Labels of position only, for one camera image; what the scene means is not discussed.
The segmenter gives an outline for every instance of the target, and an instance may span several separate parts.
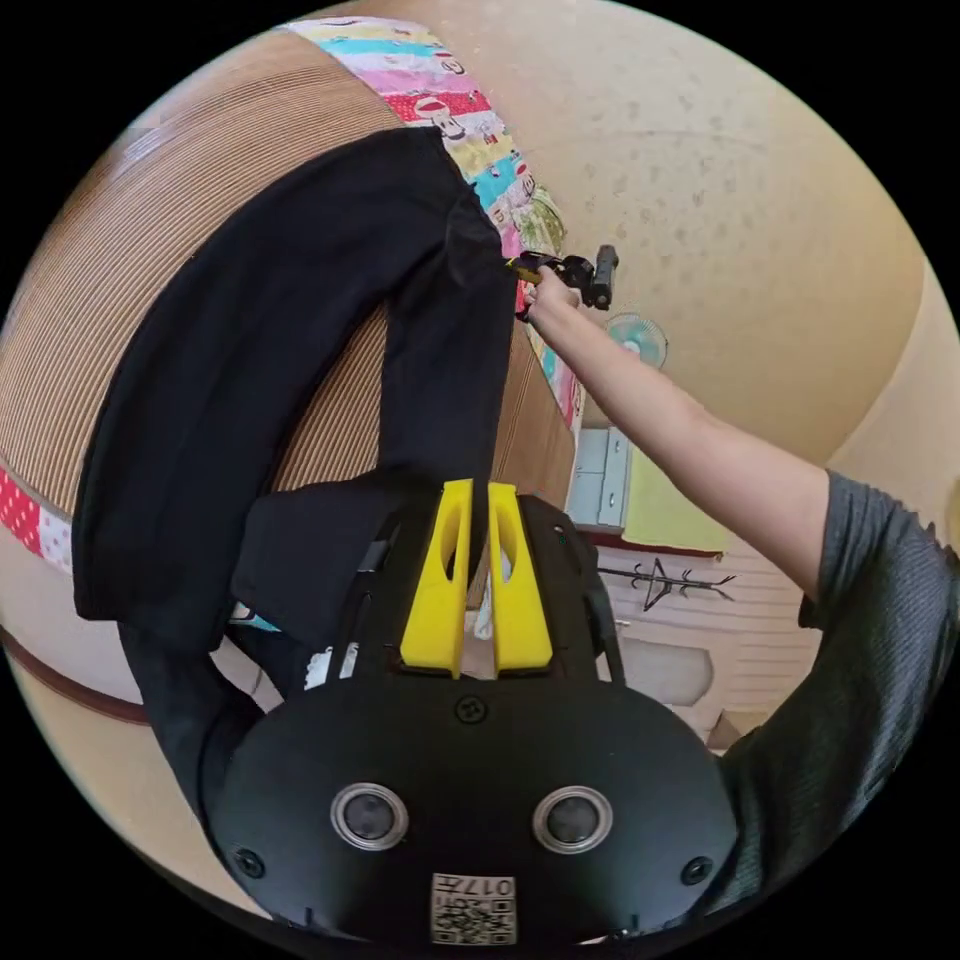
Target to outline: red polka dot fabric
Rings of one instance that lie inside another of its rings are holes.
[[[43,556],[40,548],[40,507],[0,470],[0,523],[31,553]]]

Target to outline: wall fan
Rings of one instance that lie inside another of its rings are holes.
[[[667,359],[667,338],[652,321],[636,313],[620,313],[607,326],[617,343],[636,353],[641,360],[658,370]]]

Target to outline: person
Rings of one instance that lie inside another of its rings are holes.
[[[718,760],[739,839],[696,908],[709,914],[794,877],[900,763],[957,646],[960,559],[888,494],[712,416],[540,273],[537,332],[687,499],[802,589],[799,625],[822,631],[809,675]]]

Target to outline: gray t-shirt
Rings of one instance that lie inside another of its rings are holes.
[[[960,633],[960,560],[885,493],[830,474],[813,669],[720,760],[739,821],[730,859],[698,904],[713,913],[808,866],[899,764]]]

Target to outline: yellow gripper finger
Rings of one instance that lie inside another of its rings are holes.
[[[497,674],[505,670],[542,670],[553,656],[530,548],[523,532],[516,487],[491,483],[490,572],[493,643]],[[510,563],[509,577],[503,556]]]
[[[463,620],[470,562],[470,512],[473,481],[443,485],[426,559],[400,644],[407,667],[449,670],[460,676]],[[453,570],[448,576],[450,561]]]

